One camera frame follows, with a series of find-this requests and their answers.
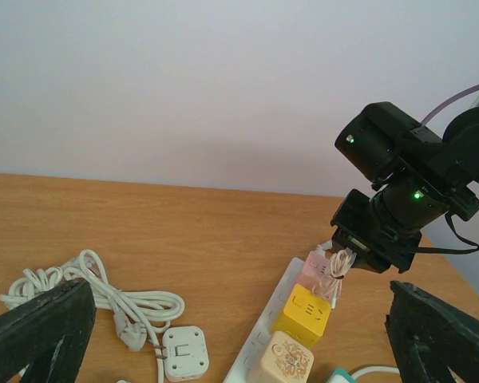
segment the pink power cube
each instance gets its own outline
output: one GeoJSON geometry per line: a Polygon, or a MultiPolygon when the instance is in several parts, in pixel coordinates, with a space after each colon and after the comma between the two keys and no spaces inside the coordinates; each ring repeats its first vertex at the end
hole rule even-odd
{"type": "Polygon", "coordinates": [[[311,251],[303,264],[296,283],[312,291],[316,283],[319,283],[321,277],[325,275],[325,270],[329,264],[330,260],[324,255],[321,255],[317,251],[311,251]]]}

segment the white power cord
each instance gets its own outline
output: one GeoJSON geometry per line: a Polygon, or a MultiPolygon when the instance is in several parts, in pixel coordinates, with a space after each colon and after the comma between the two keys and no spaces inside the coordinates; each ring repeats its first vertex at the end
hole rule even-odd
{"type": "MultiPolygon", "coordinates": [[[[328,243],[318,245],[316,250],[328,250],[331,246],[328,243]]],[[[335,308],[337,299],[342,291],[342,280],[346,273],[353,266],[356,254],[350,249],[340,250],[334,253],[330,258],[330,266],[324,276],[312,289],[312,293],[321,296],[323,299],[329,300],[331,297],[331,307],[335,308]]]]}
{"type": "Polygon", "coordinates": [[[369,367],[364,367],[354,373],[351,374],[351,377],[356,381],[361,376],[366,375],[368,373],[396,373],[399,374],[399,369],[396,367],[386,367],[384,365],[372,365],[369,367]]]}
{"type": "Polygon", "coordinates": [[[163,355],[156,334],[170,327],[170,321],[184,311],[184,301],[176,294],[166,291],[124,292],[109,284],[105,266],[92,250],[83,250],[76,258],[61,267],[23,270],[25,278],[14,282],[8,294],[1,294],[0,300],[9,310],[53,289],[62,280],[83,278],[90,283],[96,308],[114,312],[117,336],[132,351],[139,351],[147,336],[154,345],[157,359],[158,382],[164,381],[163,355]],[[157,327],[152,322],[164,322],[157,327]]]}

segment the black plastic part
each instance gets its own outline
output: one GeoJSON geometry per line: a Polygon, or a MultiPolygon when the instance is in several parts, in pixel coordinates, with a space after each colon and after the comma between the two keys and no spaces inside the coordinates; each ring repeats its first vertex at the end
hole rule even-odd
{"type": "Polygon", "coordinates": [[[479,383],[479,321],[412,285],[393,281],[386,330],[403,383],[479,383]]]}
{"type": "Polygon", "coordinates": [[[479,183],[479,107],[456,117],[444,133],[444,148],[429,167],[454,188],[479,183]]]}
{"type": "Polygon", "coordinates": [[[467,187],[455,189],[450,196],[450,211],[464,221],[469,221],[479,211],[479,199],[467,187]]]}
{"type": "Polygon", "coordinates": [[[386,231],[389,227],[400,236],[418,233],[448,211],[450,202],[416,172],[405,170],[373,197],[371,207],[373,228],[386,231]]]}
{"type": "Polygon", "coordinates": [[[416,150],[419,157],[426,154],[427,158],[440,145],[440,137],[390,102],[367,105],[335,141],[335,147],[373,183],[374,190],[401,167],[402,149],[409,147],[408,152],[416,150]]]}
{"type": "Polygon", "coordinates": [[[0,382],[73,383],[94,326],[86,281],[69,281],[0,315],[0,382]]]}
{"type": "MultiPolygon", "coordinates": [[[[383,238],[370,237],[370,225],[366,224],[369,211],[369,197],[353,189],[342,202],[331,220],[331,225],[338,229],[332,236],[332,241],[341,248],[349,247],[357,253],[354,267],[382,273],[390,265],[394,265],[399,272],[409,270],[414,254],[387,250],[383,238]]],[[[420,232],[400,238],[394,244],[403,247],[417,247],[422,238],[420,232]]]]}

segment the white wall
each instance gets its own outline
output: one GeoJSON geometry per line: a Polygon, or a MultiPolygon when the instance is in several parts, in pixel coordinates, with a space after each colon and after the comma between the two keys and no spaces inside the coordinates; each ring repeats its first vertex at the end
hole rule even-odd
{"type": "Polygon", "coordinates": [[[344,195],[365,104],[478,82],[479,2],[1,1],[0,172],[344,195]]]}

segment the purple cable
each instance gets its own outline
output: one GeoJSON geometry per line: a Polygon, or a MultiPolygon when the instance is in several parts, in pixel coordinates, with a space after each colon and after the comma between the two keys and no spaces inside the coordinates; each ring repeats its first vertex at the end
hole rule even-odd
{"type": "Polygon", "coordinates": [[[437,106],[435,109],[431,111],[430,114],[428,114],[426,117],[424,117],[424,120],[422,120],[421,124],[426,125],[430,120],[435,117],[439,112],[446,108],[447,106],[451,105],[453,102],[458,101],[460,98],[463,98],[465,96],[468,96],[470,93],[474,93],[479,91],[479,84],[473,86],[472,88],[468,88],[463,90],[462,92],[459,92],[458,94],[455,94],[451,98],[445,100],[442,102],[439,106],[437,106]]]}

